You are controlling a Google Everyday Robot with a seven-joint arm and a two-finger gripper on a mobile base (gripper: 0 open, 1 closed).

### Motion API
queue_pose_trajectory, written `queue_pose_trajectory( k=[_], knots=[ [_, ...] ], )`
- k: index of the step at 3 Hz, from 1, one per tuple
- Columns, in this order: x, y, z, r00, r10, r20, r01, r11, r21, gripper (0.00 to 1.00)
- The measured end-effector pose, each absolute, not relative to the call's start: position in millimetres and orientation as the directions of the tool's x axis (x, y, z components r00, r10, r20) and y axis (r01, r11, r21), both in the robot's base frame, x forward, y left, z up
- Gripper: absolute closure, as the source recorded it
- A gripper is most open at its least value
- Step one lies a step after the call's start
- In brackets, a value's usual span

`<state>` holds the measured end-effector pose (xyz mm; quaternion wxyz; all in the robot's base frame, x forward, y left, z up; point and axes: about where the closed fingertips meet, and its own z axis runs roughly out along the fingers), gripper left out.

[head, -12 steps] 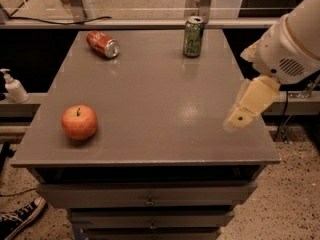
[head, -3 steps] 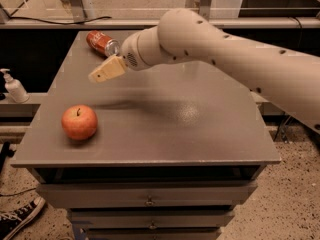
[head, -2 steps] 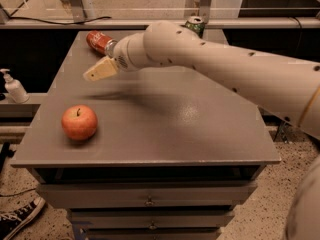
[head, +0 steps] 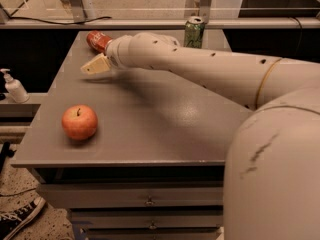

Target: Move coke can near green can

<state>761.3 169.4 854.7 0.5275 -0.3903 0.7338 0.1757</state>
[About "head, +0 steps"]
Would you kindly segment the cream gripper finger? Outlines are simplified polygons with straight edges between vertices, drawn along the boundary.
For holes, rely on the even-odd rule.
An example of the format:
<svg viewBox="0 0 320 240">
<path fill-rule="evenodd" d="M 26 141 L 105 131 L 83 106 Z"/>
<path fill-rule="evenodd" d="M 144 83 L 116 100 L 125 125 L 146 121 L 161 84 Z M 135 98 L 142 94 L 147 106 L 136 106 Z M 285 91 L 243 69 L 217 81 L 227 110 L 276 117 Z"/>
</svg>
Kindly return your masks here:
<svg viewBox="0 0 320 240">
<path fill-rule="evenodd" d="M 93 59 L 91 59 L 81 67 L 81 71 L 87 75 L 107 72 L 109 70 L 109 60 L 103 53 L 96 55 Z"/>
</svg>

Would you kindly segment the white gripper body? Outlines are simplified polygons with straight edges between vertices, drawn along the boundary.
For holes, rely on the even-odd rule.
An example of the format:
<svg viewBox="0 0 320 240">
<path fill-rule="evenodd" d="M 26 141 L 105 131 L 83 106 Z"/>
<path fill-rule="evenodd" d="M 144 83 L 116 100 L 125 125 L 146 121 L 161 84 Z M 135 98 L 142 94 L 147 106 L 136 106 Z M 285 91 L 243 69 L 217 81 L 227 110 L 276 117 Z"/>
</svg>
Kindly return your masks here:
<svg viewBox="0 0 320 240">
<path fill-rule="evenodd" d="M 128 69 L 134 66 L 129 54 L 129 44 L 132 37 L 124 35 L 112 39 L 107 43 L 105 53 L 113 66 L 119 69 Z"/>
</svg>

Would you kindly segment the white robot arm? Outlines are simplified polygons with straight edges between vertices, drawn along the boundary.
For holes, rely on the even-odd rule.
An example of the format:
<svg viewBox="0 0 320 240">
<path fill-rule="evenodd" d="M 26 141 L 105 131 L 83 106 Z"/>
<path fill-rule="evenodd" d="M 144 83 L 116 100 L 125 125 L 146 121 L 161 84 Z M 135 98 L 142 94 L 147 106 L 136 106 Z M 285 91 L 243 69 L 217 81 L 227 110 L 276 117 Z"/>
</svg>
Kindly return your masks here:
<svg viewBox="0 0 320 240">
<path fill-rule="evenodd" d="M 320 240 L 318 64 L 183 47 L 148 32 L 91 31 L 86 41 L 99 53 L 88 74 L 166 70 L 252 109 L 226 157 L 224 240 Z"/>
</svg>

